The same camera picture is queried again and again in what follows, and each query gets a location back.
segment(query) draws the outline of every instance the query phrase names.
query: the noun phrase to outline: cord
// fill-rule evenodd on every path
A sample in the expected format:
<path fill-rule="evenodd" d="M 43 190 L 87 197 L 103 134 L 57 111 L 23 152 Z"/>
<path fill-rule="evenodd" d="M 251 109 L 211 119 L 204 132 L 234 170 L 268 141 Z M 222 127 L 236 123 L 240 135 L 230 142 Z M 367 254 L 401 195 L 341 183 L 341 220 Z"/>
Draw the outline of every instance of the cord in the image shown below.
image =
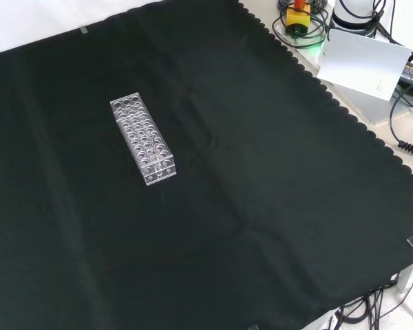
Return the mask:
<path fill-rule="evenodd" d="M 275 36 L 285 45 L 289 46 L 289 47 L 293 47 L 293 48 L 297 48 L 297 49 L 301 49 L 301 48 L 307 48 L 307 47 L 313 47 L 316 45 L 321 45 L 324 42 L 324 39 L 326 38 L 326 35 L 329 31 L 329 26 L 327 24 L 327 20 L 329 17 L 329 13 L 327 12 L 326 9 L 324 9 L 327 6 L 327 0 L 313 0 L 313 2 L 307 3 L 310 4 L 310 12 L 307 12 L 305 10 L 301 10 L 301 9 L 297 9 L 295 8 L 293 5 L 291 5 L 289 0 L 279 0 L 278 1 L 278 8 L 280 10 L 280 16 L 278 19 L 276 19 L 273 22 L 272 28 L 274 31 Z M 310 16 L 310 20 L 317 22 L 317 27 L 315 29 L 313 29 L 310 32 L 306 32 L 306 33 L 299 33 L 296 32 L 292 29 L 290 29 L 288 26 L 286 26 L 286 22 L 284 21 L 284 17 L 286 16 L 286 13 L 288 11 L 288 9 L 293 9 L 296 12 L 303 12 L 305 14 L 307 14 L 308 16 Z M 286 40 L 283 36 L 281 36 L 277 30 L 275 29 L 275 25 L 277 24 L 277 22 L 280 21 L 282 23 L 282 25 L 284 26 L 284 29 L 286 32 L 291 33 L 293 36 L 292 38 L 294 39 L 315 39 L 315 38 L 319 38 L 319 40 L 317 42 L 314 43 L 309 43 L 307 45 L 294 45 L 292 43 L 290 43 L 288 40 Z"/>
<path fill-rule="evenodd" d="M 388 315 L 389 313 L 391 313 L 392 311 L 394 311 L 397 307 L 401 305 L 399 304 L 393 310 L 381 316 L 381 307 L 382 307 L 382 302 L 383 302 L 384 291 L 396 285 L 398 283 L 398 280 L 399 280 L 399 274 L 396 276 L 394 280 L 391 280 L 388 284 L 383 285 L 382 287 L 379 287 L 378 289 L 370 290 L 369 292 L 362 295 L 362 297 L 356 299 L 355 301 L 342 305 L 340 307 L 340 310 L 335 313 L 335 316 L 337 317 L 338 321 L 335 325 L 334 330 L 339 330 L 343 323 L 358 324 L 364 321 L 365 319 L 368 319 L 369 330 L 373 330 L 373 328 L 375 328 L 375 330 L 379 330 L 379 319 Z M 373 304 L 371 304 L 370 302 L 371 296 L 374 297 Z M 357 303 L 359 303 L 358 306 L 356 306 L 347 315 L 344 315 L 344 311 L 347 307 L 354 306 Z M 358 310 L 364 304 L 366 304 L 366 309 L 361 316 L 357 318 L 350 317 L 350 315 L 352 315 L 356 310 Z M 328 330 L 330 330 L 331 324 L 332 324 L 332 318 L 330 319 Z"/>
<path fill-rule="evenodd" d="M 390 35 L 390 33 L 382 26 L 382 24 L 378 24 L 378 31 L 380 31 L 380 33 L 386 37 L 390 43 L 394 43 L 396 45 L 400 45 L 403 46 L 402 44 L 400 44 L 399 42 L 397 42 L 396 40 L 393 39 L 393 37 Z"/>
<path fill-rule="evenodd" d="M 379 330 L 379 320 L 382 319 L 384 316 L 387 316 L 388 314 L 392 313 L 395 309 L 397 309 L 399 306 L 401 306 L 405 302 L 405 300 L 407 299 L 407 297 L 410 294 L 410 292 L 412 291 L 412 289 L 413 289 L 413 283 L 412 283 L 412 286 L 410 287 L 410 289 L 405 294 L 403 300 L 399 304 L 397 304 L 395 307 L 393 307 L 391 310 L 389 310 L 387 313 L 383 314 L 382 316 L 377 316 L 377 319 L 375 320 L 375 323 L 374 323 L 374 326 L 375 326 L 376 330 Z"/>
<path fill-rule="evenodd" d="M 395 9 L 396 9 L 396 0 L 393 0 L 392 19 L 390 21 L 390 36 L 393 35 L 393 20 L 394 20 Z"/>
<path fill-rule="evenodd" d="M 394 129 L 393 129 L 392 119 L 393 119 L 393 112 L 394 112 L 394 108 L 396 107 L 396 104 L 399 102 L 399 100 L 402 98 L 402 96 L 404 96 L 412 88 L 413 88 L 413 84 L 411 84 L 401 95 L 399 95 L 396 98 L 396 101 L 394 101 L 394 104 L 392 106 L 392 110 L 390 110 L 390 119 L 389 119 L 390 131 L 392 132 L 392 135 L 395 138 L 395 140 L 398 142 L 398 147 L 401 148 L 401 149 L 404 149 L 406 151 L 409 151 L 411 153 L 413 153 L 413 144 L 409 144 L 409 143 L 407 143 L 403 140 L 398 139 L 398 137 L 396 136 L 396 133 L 394 132 Z"/>

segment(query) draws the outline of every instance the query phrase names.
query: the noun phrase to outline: white paper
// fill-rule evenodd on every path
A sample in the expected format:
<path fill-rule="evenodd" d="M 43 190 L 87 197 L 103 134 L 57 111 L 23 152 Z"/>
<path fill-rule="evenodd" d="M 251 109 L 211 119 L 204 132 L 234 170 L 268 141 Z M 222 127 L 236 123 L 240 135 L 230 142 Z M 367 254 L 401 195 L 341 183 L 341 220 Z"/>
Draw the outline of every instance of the white paper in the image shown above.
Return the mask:
<path fill-rule="evenodd" d="M 411 50 L 341 30 L 329 37 L 318 78 L 389 101 Z"/>

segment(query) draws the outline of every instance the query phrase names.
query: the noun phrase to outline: dark green fabric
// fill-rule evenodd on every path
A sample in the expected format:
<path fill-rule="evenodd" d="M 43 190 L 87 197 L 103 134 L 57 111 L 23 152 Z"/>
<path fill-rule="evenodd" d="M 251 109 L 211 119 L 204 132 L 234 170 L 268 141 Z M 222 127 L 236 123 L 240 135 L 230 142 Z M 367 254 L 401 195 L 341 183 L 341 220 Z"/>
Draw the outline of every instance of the dark green fabric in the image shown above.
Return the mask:
<path fill-rule="evenodd" d="M 0 329 L 296 330 L 413 262 L 413 175 L 237 1 L 88 30 L 0 54 Z"/>

